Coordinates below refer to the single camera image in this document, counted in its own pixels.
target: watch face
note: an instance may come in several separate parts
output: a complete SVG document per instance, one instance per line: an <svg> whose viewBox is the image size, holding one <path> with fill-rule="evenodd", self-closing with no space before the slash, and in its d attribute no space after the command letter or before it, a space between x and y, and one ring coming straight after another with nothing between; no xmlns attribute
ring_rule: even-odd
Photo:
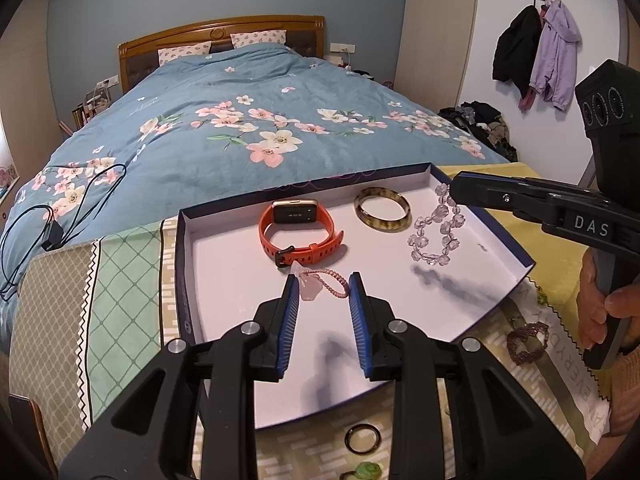
<svg viewBox="0 0 640 480"><path fill-rule="evenodd" d="M272 207L274 224L305 224L318 218L317 200L278 200Z"/></svg>

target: purple jacket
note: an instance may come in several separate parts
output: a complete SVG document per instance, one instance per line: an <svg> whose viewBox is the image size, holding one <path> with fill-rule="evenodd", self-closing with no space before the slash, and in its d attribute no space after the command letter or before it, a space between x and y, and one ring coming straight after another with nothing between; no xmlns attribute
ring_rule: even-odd
<svg viewBox="0 0 640 480"><path fill-rule="evenodd" d="M530 86L564 112L574 98L580 32L560 0L551 4L544 20Z"/></svg>

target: orange watch strap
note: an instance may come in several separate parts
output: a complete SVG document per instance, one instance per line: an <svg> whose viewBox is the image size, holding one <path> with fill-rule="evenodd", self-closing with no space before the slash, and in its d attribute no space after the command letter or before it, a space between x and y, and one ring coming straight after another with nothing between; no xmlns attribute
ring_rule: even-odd
<svg viewBox="0 0 640 480"><path fill-rule="evenodd" d="M264 252L272 260L276 261L276 255L280 253L280 258L283 266L290 266L294 261L300 264L316 264L329 254L332 254L342 244L344 238L344 231L340 231L335 234L334 220L329 215L329 212L320 204L318 204L318 215L316 219L324 226L328 234L327 238L320 244L311 244L309 247L293 248L287 253L283 253L281 249L271 244L264 235L267 228L273 224L273 207L269 206L262 216L258 224L258 231L260 233L260 243Z"/></svg>

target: pink braided cord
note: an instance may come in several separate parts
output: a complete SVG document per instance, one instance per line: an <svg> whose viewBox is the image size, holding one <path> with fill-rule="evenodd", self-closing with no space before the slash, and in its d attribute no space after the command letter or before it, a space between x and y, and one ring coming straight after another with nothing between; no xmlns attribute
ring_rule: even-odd
<svg viewBox="0 0 640 480"><path fill-rule="evenodd" d="M334 270L331 270L331 269L318 269L318 270L307 269L307 270L303 270L302 272L300 272L301 276L303 274L308 274L309 276L315 276L318 280L320 280L320 283L322 283L324 285L324 288L326 288L326 290L328 290L330 293L332 293L336 298L340 298L341 300L344 300L345 298L349 297L349 283L347 283L347 280L345 280L340 274L338 274ZM331 288L327 284L327 282L325 280L323 280L320 276L318 276L318 274L328 274L332 278L335 278L335 280L342 285L342 288L344 289L344 292L338 292L337 290Z"/></svg>

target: camera lens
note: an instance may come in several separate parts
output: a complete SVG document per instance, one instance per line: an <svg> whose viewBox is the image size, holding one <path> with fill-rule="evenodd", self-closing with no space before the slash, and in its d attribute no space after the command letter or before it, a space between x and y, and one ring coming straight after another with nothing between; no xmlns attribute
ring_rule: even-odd
<svg viewBox="0 0 640 480"><path fill-rule="evenodd" d="M622 101L622 95L615 88L609 90L609 105L615 117L621 119L625 114L625 104Z"/></svg>
<svg viewBox="0 0 640 480"><path fill-rule="evenodd" d="M609 123L609 111L601 94L593 96L593 113L596 115L600 126L606 126Z"/></svg>
<svg viewBox="0 0 640 480"><path fill-rule="evenodd" d="M587 126L591 126L593 124L593 112L591 111L591 107L588 103L582 103L582 116L584 117L584 123Z"/></svg>

